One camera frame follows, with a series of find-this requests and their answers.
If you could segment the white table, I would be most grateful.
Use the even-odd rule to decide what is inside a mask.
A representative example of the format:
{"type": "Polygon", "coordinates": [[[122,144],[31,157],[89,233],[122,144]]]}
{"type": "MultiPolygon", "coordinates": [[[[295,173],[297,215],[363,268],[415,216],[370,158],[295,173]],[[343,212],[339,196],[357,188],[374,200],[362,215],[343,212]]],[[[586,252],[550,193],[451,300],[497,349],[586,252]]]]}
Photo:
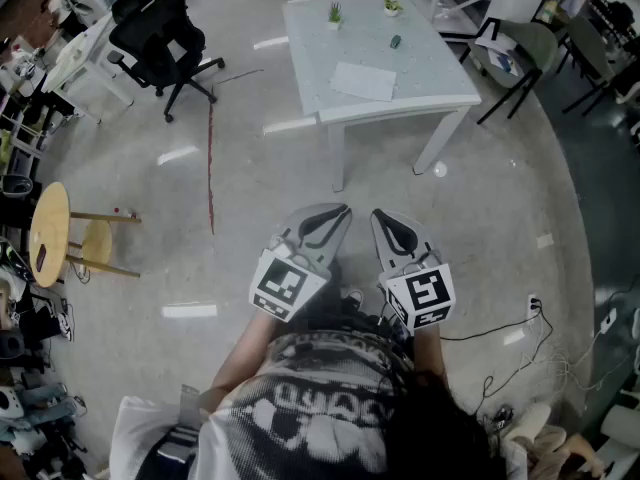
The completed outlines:
{"type": "Polygon", "coordinates": [[[438,114],[412,170],[420,175],[436,159],[468,111],[481,97],[460,61],[411,0],[403,10],[384,12],[384,0],[291,0],[283,6],[286,34],[303,112],[326,127],[331,153],[332,188],[344,188],[345,130],[349,126],[438,114]],[[341,5],[338,31],[327,27],[333,1],[341,5]],[[397,49],[390,47],[401,36],[397,49]],[[336,92],[330,87],[339,62],[394,71],[390,102],[336,92]]]}

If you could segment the round wooden stool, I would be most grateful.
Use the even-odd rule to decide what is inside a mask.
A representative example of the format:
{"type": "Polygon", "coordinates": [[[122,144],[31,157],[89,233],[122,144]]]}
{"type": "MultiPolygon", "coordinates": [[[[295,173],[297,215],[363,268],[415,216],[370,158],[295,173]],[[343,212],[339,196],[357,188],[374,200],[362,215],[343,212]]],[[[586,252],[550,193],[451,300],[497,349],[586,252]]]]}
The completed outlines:
{"type": "Polygon", "coordinates": [[[107,265],[113,247],[113,235],[108,221],[91,220],[85,228],[82,242],[82,258],[93,263],[107,265]]]}

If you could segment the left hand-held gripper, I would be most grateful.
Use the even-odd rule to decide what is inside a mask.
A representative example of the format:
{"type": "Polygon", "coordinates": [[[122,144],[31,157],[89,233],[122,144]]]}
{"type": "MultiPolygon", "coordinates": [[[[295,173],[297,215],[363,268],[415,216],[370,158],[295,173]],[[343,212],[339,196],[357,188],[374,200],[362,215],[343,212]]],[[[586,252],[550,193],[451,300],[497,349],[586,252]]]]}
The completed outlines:
{"type": "Polygon", "coordinates": [[[284,231],[273,235],[259,257],[249,302],[288,323],[330,281],[333,262],[352,222],[344,203],[320,203],[295,210],[284,231]]]}

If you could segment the white paper sheet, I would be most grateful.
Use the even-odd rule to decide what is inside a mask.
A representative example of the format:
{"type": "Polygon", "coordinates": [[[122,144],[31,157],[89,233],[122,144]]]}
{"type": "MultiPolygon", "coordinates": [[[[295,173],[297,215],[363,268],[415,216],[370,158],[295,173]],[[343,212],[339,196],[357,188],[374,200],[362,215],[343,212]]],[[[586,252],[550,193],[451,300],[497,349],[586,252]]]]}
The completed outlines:
{"type": "Polygon", "coordinates": [[[368,100],[390,102],[396,73],[364,65],[339,62],[330,79],[332,90],[368,100]]]}

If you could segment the white desk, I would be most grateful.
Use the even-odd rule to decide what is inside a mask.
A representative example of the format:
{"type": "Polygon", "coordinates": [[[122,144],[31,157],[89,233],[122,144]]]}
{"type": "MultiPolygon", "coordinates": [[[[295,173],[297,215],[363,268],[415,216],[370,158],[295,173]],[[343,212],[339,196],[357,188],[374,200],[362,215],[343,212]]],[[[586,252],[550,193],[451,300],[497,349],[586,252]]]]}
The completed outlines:
{"type": "Polygon", "coordinates": [[[75,101],[64,86],[78,73],[85,71],[97,80],[124,105],[131,106],[134,99],[114,81],[98,60],[98,53],[109,42],[109,33],[115,26],[111,12],[107,12],[86,31],[72,39],[58,55],[42,85],[43,93],[54,93],[70,104],[79,116],[86,116],[96,124],[101,118],[95,116],[88,107],[75,101]]]}

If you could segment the loose white documents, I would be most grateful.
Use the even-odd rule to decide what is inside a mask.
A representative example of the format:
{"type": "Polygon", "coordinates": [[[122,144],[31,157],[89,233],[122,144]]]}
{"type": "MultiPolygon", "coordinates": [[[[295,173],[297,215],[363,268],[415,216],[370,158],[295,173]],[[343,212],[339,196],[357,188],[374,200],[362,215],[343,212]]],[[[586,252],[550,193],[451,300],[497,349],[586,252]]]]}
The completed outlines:
{"type": "Polygon", "coordinates": [[[480,36],[475,40],[475,44],[505,55],[514,51],[517,45],[512,38],[503,33],[498,33],[495,39],[490,36],[480,36]]]}

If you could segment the person's left forearm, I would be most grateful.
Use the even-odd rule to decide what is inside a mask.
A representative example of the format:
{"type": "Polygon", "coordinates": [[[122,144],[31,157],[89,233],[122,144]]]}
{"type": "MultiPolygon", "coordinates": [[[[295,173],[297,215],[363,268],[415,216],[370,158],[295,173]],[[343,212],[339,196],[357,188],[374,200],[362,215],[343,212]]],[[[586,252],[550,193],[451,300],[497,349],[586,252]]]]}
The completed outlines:
{"type": "Polygon", "coordinates": [[[209,389],[200,395],[201,409],[213,414],[234,403],[243,389],[258,376],[267,360],[271,343],[292,332],[292,322],[281,322],[257,310],[215,374],[209,389]]]}

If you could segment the black speaker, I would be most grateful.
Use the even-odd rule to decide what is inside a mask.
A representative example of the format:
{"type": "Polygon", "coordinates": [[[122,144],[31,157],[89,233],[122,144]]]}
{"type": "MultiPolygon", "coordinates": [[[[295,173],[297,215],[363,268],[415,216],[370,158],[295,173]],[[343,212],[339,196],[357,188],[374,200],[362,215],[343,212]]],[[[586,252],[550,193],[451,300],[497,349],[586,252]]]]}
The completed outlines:
{"type": "Polygon", "coordinates": [[[24,339],[19,331],[0,330],[0,360],[13,360],[24,353],[24,339]]]}

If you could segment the black mesh office chair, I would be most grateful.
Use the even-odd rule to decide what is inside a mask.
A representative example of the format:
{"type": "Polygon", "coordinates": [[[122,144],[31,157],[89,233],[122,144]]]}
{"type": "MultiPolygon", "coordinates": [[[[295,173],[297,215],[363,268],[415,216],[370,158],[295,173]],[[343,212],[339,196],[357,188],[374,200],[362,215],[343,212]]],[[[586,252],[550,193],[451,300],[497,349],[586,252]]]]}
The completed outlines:
{"type": "Polygon", "coordinates": [[[109,41],[115,49],[108,61],[140,87],[153,87],[158,97],[172,89],[163,112],[166,122],[173,121],[171,109],[186,86],[211,104],[217,102],[195,76],[211,67],[223,69],[226,63],[204,56],[205,35],[189,18],[186,0],[117,0],[111,11],[115,27],[109,41]]]}

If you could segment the person's printed shirt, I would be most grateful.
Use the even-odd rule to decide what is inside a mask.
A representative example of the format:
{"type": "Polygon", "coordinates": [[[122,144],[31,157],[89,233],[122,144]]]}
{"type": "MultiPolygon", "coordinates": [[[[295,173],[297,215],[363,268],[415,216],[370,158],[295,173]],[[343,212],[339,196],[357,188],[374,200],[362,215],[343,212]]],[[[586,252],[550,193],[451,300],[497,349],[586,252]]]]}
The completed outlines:
{"type": "Polygon", "coordinates": [[[272,341],[257,373],[197,423],[177,407],[122,400],[112,480],[525,480],[445,382],[416,373],[378,336],[272,341]]]}

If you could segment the person's black trousers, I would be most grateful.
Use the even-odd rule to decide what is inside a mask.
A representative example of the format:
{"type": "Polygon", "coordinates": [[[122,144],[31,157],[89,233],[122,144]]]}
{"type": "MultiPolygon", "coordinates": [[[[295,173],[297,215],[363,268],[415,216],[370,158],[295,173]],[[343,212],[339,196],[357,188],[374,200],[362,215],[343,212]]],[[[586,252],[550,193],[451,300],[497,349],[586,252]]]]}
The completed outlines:
{"type": "Polygon", "coordinates": [[[413,344],[413,338],[403,330],[398,321],[391,322],[383,315],[368,314],[362,309],[355,314],[342,313],[340,310],[343,288],[342,269],[337,260],[332,262],[329,270],[330,281],[323,287],[320,294],[290,321],[294,324],[294,332],[354,330],[388,338],[401,346],[413,344]]]}

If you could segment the red floor tape strip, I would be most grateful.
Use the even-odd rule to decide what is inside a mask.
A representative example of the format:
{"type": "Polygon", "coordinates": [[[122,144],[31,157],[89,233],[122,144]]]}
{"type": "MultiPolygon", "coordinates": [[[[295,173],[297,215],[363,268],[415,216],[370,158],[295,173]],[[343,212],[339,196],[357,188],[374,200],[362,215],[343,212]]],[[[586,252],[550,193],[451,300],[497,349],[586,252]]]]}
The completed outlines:
{"type": "Polygon", "coordinates": [[[212,165],[213,165],[213,139],[214,139],[214,121],[213,121],[214,103],[209,103],[208,121],[207,121],[207,210],[209,219],[209,228],[211,234],[215,236],[215,214],[212,189],[212,165]]]}

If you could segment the round wooden table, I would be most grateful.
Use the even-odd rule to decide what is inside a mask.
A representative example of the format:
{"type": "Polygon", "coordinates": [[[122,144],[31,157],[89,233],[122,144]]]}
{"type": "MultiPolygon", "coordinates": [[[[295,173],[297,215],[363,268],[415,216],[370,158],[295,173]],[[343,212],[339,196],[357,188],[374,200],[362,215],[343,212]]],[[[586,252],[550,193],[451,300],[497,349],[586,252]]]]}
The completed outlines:
{"type": "Polygon", "coordinates": [[[60,182],[48,185],[42,192],[34,211],[29,232],[29,264],[35,282],[49,288],[58,282],[63,267],[67,264],[84,266],[89,271],[107,272],[116,275],[139,278],[140,274],[122,268],[93,263],[82,258],[82,242],[76,243],[70,238],[71,222],[73,220],[108,221],[113,223],[139,224],[138,217],[124,217],[119,215],[103,215],[94,213],[74,212],[71,210],[68,191],[60,182]],[[42,270],[36,270],[36,256],[41,244],[47,249],[47,256],[42,270]]]}

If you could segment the grey chair black legs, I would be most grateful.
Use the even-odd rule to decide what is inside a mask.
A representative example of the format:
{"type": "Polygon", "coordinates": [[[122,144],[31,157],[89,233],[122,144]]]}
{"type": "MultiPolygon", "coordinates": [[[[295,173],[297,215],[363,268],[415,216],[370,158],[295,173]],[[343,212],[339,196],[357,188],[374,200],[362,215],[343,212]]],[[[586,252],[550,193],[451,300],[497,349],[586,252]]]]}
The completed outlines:
{"type": "Polygon", "coordinates": [[[483,76],[490,76],[494,82],[506,90],[504,95],[477,121],[483,124],[499,107],[516,93],[520,93],[516,103],[507,115],[511,119],[519,110],[525,99],[533,92],[535,85],[552,67],[557,54],[558,43],[555,35],[545,25],[537,22],[517,23],[509,20],[489,17],[481,25],[475,36],[467,41],[466,48],[459,58],[463,63],[469,56],[480,67],[483,76]],[[488,58],[487,50],[475,44],[480,36],[495,39],[498,33],[512,38],[516,43],[510,55],[518,66],[519,76],[506,74],[493,66],[488,58]]]}
{"type": "Polygon", "coordinates": [[[590,91],[564,108],[562,113],[569,113],[596,95],[596,99],[582,113],[582,116],[586,116],[613,89],[616,73],[607,59],[605,42],[587,18],[577,16],[565,26],[565,33],[561,37],[559,45],[565,48],[565,54],[556,73],[561,72],[567,59],[571,57],[580,68],[580,74],[584,75],[592,86],[590,91]]]}

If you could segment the person's right forearm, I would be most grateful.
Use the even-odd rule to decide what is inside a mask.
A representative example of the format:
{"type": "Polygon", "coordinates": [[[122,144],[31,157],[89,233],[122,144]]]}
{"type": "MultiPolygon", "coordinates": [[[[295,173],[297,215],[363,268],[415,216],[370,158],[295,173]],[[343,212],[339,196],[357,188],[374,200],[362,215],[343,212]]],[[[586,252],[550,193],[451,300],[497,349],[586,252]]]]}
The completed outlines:
{"type": "Polygon", "coordinates": [[[438,324],[415,331],[413,355],[413,365],[416,372],[434,374],[445,385],[448,384],[438,324]]]}

